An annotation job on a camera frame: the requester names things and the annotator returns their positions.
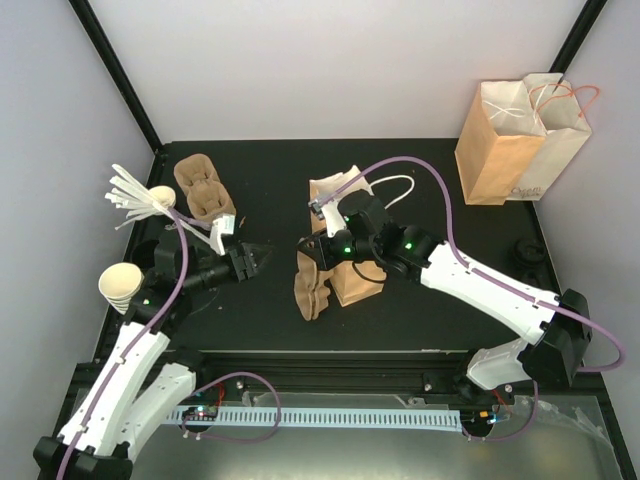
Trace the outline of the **brown pulp cup carrier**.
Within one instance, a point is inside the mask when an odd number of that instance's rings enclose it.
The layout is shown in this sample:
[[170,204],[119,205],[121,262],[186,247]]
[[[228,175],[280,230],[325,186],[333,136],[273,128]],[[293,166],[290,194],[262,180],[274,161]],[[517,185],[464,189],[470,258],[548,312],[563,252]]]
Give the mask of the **brown pulp cup carrier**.
[[306,321],[316,320],[329,306],[330,288],[326,282],[333,271],[319,270],[307,255],[296,254],[298,271],[294,277],[294,297],[302,317]]

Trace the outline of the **small brown paper bag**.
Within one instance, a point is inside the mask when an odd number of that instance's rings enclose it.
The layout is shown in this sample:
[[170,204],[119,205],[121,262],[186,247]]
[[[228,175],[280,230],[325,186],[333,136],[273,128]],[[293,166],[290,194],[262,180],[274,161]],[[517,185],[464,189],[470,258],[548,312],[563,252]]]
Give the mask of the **small brown paper bag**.
[[[322,179],[311,179],[309,181],[310,199],[314,200],[322,195],[330,194],[347,181],[353,179],[360,172],[361,170],[356,165],[353,165],[348,171],[338,172]],[[388,209],[392,205],[401,202],[414,190],[415,180],[411,176],[404,174],[391,175],[372,182],[367,181],[365,178],[360,178],[354,186],[347,189],[347,192],[364,189],[369,193],[373,193],[373,186],[398,180],[406,181],[408,187],[403,193],[386,202],[385,208]],[[373,261],[366,261],[359,267],[359,270],[364,273],[367,280],[363,279],[362,276],[354,270],[351,261],[343,262],[335,267],[328,277],[342,307],[354,304],[383,291],[386,274],[380,267],[377,267]]]

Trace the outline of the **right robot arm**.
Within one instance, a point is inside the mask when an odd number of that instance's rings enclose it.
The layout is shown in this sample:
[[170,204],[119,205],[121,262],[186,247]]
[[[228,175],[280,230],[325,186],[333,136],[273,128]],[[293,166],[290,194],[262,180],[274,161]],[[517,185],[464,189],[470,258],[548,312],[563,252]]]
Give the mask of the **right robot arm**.
[[461,400],[476,403],[499,386],[527,380],[572,385],[592,338],[591,327],[575,318],[588,311],[583,295],[568,290],[558,296],[457,256],[449,242],[423,228],[397,224],[365,190],[332,203],[323,216],[325,228],[297,244],[319,270],[372,261],[388,274],[463,301],[517,334],[471,355],[454,379]]

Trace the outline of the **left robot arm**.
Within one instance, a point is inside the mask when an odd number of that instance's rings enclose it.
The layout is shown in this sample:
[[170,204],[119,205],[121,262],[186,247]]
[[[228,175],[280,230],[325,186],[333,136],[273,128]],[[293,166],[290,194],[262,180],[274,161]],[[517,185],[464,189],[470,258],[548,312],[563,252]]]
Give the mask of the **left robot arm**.
[[73,416],[42,437],[33,457],[44,479],[128,479],[144,444],[182,400],[214,388],[210,363],[196,350],[169,355],[150,385],[144,382],[199,295],[256,277],[270,245],[231,240],[218,255],[191,235],[164,233],[141,244],[144,279],[122,318],[116,343]]

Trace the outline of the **stack of pulp cup carriers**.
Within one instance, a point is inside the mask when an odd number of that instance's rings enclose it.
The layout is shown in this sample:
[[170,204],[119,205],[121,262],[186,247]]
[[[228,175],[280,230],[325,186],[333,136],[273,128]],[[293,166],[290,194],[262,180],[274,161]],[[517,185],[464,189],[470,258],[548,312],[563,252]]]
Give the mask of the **stack of pulp cup carriers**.
[[208,156],[197,153],[180,160],[174,167],[174,178],[195,220],[211,224],[221,214],[236,214],[233,200]]

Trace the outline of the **cup holding straws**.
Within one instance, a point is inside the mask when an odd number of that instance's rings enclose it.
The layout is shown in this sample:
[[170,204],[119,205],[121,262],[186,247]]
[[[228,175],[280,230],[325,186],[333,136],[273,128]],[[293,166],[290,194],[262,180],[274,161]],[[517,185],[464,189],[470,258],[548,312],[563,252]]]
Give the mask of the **cup holding straws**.
[[148,190],[153,198],[152,209],[154,215],[163,215],[173,209],[176,204],[176,193],[168,186],[160,185]]

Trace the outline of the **stack of paper cups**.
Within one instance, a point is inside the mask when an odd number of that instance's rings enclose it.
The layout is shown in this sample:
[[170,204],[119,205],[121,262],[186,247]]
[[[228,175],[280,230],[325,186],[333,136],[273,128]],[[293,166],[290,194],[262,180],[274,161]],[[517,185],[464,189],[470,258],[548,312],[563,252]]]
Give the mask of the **stack of paper cups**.
[[124,315],[133,296],[139,291],[144,276],[133,263],[120,262],[109,266],[98,280],[98,289],[107,302]]

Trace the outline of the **black cup lids stack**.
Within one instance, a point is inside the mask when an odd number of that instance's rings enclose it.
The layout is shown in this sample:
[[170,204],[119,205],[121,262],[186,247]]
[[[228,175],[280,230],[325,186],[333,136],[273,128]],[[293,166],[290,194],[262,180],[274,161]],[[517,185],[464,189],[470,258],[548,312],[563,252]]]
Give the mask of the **black cup lids stack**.
[[514,245],[515,258],[526,265],[538,265],[545,261],[547,249],[537,239],[520,239]]

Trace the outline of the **large brown paper bag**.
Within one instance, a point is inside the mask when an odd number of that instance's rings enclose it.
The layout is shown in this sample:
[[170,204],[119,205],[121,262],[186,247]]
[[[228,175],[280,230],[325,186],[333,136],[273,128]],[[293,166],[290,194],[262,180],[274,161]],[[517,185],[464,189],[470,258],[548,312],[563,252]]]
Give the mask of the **large brown paper bag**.
[[465,203],[504,204],[545,139],[523,81],[481,82],[454,151]]

